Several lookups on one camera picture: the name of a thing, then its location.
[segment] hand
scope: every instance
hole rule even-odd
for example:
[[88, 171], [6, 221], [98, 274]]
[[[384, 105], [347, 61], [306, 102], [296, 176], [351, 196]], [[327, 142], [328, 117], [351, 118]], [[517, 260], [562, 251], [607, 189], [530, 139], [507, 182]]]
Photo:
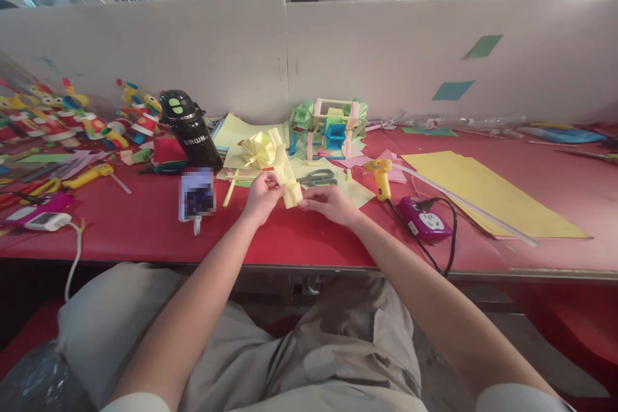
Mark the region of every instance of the hand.
[[349, 227], [362, 213], [334, 186], [313, 187], [303, 192], [303, 200], [298, 207], [303, 211], [317, 211], [328, 219]]
[[278, 186], [277, 176], [264, 171], [251, 183], [249, 198], [241, 218], [253, 221], [258, 227], [264, 225], [277, 201], [285, 194], [285, 185]]

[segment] black water bottle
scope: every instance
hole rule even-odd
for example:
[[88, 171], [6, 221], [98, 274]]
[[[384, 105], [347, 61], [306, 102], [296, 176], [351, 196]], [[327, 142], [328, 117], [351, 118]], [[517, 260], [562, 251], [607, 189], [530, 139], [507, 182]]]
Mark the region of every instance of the black water bottle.
[[182, 90], [168, 90], [161, 94], [163, 108], [161, 122], [167, 124], [193, 167], [210, 167], [218, 171], [223, 167], [211, 135], [204, 121], [206, 111]]

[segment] phone screen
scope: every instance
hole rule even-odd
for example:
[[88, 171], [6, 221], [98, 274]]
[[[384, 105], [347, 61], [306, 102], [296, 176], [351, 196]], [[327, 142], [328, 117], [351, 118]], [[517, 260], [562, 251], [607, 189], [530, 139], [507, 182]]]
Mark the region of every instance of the phone screen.
[[191, 220], [208, 216], [215, 210], [214, 173], [208, 167], [185, 171], [180, 181], [178, 219]]

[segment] plastic bottle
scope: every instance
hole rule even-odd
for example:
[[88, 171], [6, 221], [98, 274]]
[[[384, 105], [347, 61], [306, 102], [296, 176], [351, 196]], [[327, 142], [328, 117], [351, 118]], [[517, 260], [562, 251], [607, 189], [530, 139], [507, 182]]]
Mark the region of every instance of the plastic bottle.
[[409, 125], [422, 130], [431, 130], [436, 127], [443, 127], [445, 129], [488, 131], [493, 129], [519, 127], [525, 122], [525, 116], [500, 116], [474, 119], [463, 116], [422, 115], [412, 118], [409, 121]]

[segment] plastic bag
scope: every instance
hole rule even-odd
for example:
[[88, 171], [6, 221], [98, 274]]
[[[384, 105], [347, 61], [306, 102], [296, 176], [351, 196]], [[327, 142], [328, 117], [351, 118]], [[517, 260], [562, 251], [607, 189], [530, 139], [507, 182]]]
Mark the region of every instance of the plastic bag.
[[96, 412], [69, 366], [55, 352], [56, 342], [38, 345], [0, 383], [3, 412]]

